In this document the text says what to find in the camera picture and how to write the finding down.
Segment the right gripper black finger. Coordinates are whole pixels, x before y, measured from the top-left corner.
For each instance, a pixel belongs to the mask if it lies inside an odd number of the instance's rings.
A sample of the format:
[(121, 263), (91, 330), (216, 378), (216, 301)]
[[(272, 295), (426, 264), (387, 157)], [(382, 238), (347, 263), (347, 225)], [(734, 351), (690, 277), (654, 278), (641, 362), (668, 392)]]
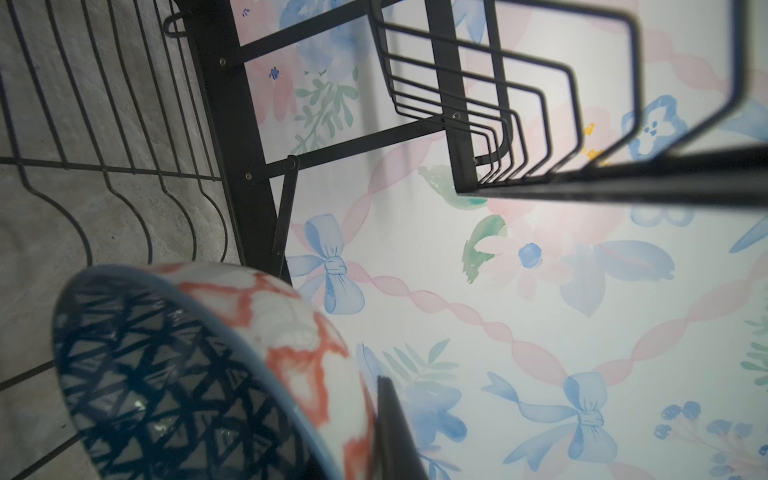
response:
[(377, 413), (374, 430), (373, 478), (427, 480), (394, 383), (377, 378)]

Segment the blue triangle pattern bowl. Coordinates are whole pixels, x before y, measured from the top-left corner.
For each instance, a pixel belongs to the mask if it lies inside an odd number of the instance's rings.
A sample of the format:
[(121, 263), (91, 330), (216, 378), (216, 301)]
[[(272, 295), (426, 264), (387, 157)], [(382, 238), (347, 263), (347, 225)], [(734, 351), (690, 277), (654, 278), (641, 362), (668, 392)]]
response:
[(375, 412), (349, 347), (247, 267), (100, 265), (52, 319), (54, 365), (103, 479), (372, 479)]

